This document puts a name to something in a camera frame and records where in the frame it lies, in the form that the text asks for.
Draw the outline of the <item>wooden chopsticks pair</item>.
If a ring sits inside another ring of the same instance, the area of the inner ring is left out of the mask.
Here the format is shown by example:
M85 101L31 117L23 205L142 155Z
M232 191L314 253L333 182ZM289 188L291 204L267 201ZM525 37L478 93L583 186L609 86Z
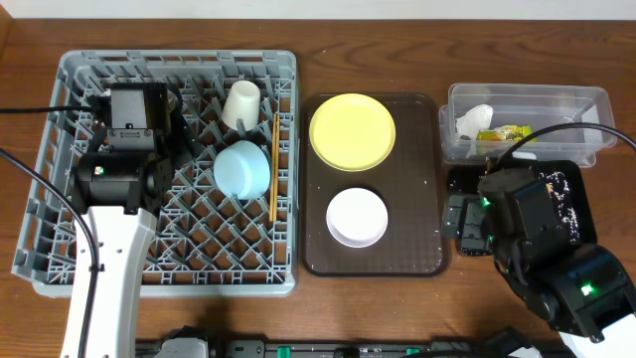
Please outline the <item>wooden chopsticks pair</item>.
M278 189L278 167L279 167L279 148L280 148L280 115L274 116L272 128L272 167L271 167L271 188L270 188L270 212L269 221L273 225L277 217L277 189Z

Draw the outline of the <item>green pandan cake wrapper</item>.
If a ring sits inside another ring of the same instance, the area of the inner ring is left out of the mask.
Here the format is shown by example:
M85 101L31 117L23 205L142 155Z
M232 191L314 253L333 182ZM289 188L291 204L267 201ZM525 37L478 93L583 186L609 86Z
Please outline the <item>green pandan cake wrapper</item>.
M478 141L519 142L533 133L529 125L503 125L493 129L481 130L477 134Z

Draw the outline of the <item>white tissue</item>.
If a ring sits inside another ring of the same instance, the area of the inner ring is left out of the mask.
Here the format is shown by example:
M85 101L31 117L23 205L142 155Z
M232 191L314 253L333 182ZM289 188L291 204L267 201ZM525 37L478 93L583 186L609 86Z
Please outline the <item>white tissue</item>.
M478 134L490 127L494 109L488 104L480 104L469 109L456 119L456 132L460 138L474 140Z

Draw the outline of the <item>white bowl with food residue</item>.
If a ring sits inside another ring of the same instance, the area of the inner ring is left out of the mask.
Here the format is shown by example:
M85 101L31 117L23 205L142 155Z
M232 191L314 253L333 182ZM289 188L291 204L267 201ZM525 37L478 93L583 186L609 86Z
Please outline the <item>white bowl with food residue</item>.
M369 189L349 188L335 195L326 210L327 229L338 243L362 249L378 242L389 226L383 199Z

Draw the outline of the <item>yellow plate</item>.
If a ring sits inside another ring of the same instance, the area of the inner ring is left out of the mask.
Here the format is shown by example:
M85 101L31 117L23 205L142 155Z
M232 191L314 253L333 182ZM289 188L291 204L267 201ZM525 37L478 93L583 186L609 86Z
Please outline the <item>yellow plate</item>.
M378 166L392 152L395 120L377 99L360 93L335 95L313 113L311 146L327 165L348 172Z

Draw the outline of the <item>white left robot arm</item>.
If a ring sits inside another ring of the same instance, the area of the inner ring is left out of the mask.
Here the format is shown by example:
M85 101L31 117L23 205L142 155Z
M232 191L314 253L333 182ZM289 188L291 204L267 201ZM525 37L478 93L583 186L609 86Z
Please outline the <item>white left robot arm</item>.
M165 83L115 84L72 169L79 231L64 357L131 357L146 255L175 171L202 147Z

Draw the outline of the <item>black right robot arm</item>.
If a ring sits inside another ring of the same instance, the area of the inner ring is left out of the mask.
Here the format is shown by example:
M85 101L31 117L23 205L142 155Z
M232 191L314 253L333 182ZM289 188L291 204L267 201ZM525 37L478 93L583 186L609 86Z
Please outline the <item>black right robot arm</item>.
M577 357L635 354L635 285L599 245L582 176L570 161L455 166L446 237L490 256L508 287Z

